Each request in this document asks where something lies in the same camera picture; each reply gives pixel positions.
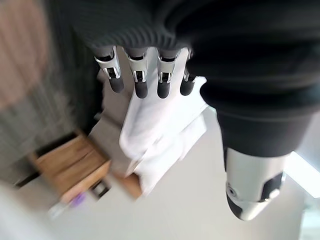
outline purple object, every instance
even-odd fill
[[[72,207],[79,206],[85,200],[85,198],[86,198],[86,196],[84,193],[78,194],[74,199],[72,199],[71,206]]]

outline robotic arm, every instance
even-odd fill
[[[124,47],[135,92],[148,94],[145,53],[158,48],[160,98],[170,94],[181,48],[192,51],[181,94],[205,76],[201,96],[221,128],[226,198],[252,220],[277,197],[288,155],[320,109],[320,4],[316,0],[68,0],[62,12],[91,48],[115,92],[114,46]]]

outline wooden box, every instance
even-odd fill
[[[81,133],[41,156],[34,152],[29,158],[64,203],[105,177],[111,162]]]

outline robotic finger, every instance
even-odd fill
[[[170,92],[170,82],[180,50],[158,49],[158,87],[157,94],[165,99]]]
[[[193,74],[190,74],[188,72],[188,69],[184,69],[183,79],[180,85],[180,93],[183,96],[188,96],[192,90],[194,89],[196,81],[196,76]]]
[[[116,51],[116,46],[105,48],[104,56],[95,56],[94,59],[109,79],[110,86],[115,93],[124,89],[124,81],[121,78],[121,69]]]
[[[134,79],[135,94],[140,99],[144,99],[148,95],[148,85],[146,81],[147,50],[147,47],[125,49]]]

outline white cloth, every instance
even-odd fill
[[[199,138],[192,137],[192,134],[189,136],[185,132],[184,138],[188,142],[181,142],[183,130],[207,107],[199,93],[200,87],[206,82],[204,77],[196,78],[190,95],[180,94],[187,57],[188,50],[184,48],[176,59],[169,96],[161,99],[157,95],[157,50],[149,48],[147,51],[148,95],[140,99],[133,93],[119,139],[125,155],[139,163],[135,172],[140,177],[143,173],[149,172],[147,169],[157,170],[157,176],[162,177],[174,162],[186,155],[183,149],[192,147]],[[162,165],[166,161],[172,164]],[[155,175],[155,172],[150,171],[148,174]],[[144,194],[148,194],[154,187],[154,184],[147,184],[145,188],[143,185],[142,183]]]

